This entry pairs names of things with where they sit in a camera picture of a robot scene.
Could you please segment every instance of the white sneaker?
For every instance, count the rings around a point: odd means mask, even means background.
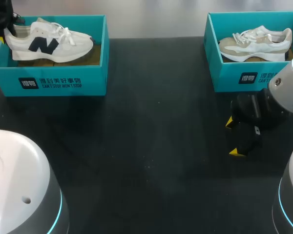
[[[6,43],[12,50],[13,60],[49,59],[54,62],[69,62],[90,52],[91,36],[69,31],[57,23],[41,18],[31,26],[15,25],[16,37],[4,30]]]
[[[285,61],[285,53],[291,43],[290,28],[276,32],[260,26],[241,34],[233,34],[232,38],[220,40],[219,49],[223,56],[236,62],[243,62],[250,57],[260,57],[267,61]]]

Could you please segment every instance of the screw hole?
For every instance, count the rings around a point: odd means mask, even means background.
[[[25,204],[30,204],[31,203],[31,200],[29,197],[26,197],[26,196],[22,196],[21,197],[21,200],[25,203]]]
[[[274,82],[275,86],[279,86],[281,84],[281,78],[278,78]]]

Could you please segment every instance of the box logo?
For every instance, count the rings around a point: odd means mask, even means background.
[[[243,72],[239,84],[253,84],[257,77],[257,72]]]
[[[23,89],[39,89],[35,78],[19,78]]]

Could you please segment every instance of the teal shoe box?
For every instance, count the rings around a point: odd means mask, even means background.
[[[271,31],[283,31],[286,28],[291,28],[293,33],[293,12],[208,14],[204,47],[216,92],[259,91],[262,88],[267,88],[271,78],[289,63],[289,61],[223,62],[218,41],[232,37],[233,33],[241,33],[261,25]]]
[[[71,31],[86,33],[101,45],[100,65],[18,67],[9,47],[0,42],[0,88],[7,97],[104,96],[109,58],[105,16],[42,16]],[[31,25],[37,16],[24,17]]]

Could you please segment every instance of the white shoelace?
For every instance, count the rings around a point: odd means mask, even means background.
[[[249,31],[250,30],[246,30],[246,31],[242,32],[241,34],[233,33],[232,35],[233,35],[233,38],[236,41],[236,43],[239,44],[241,42],[242,44],[244,44],[244,42],[246,42],[246,43],[250,42],[250,41],[256,42],[256,37],[248,34]]]
[[[64,28],[62,25],[58,23],[52,23],[56,25],[58,28],[53,32],[54,34],[58,34],[60,30],[62,30],[62,34],[59,37],[56,37],[59,41],[62,40],[63,37],[66,37],[68,39],[69,44],[75,45],[74,39],[72,38],[71,32],[68,30],[68,28]]]

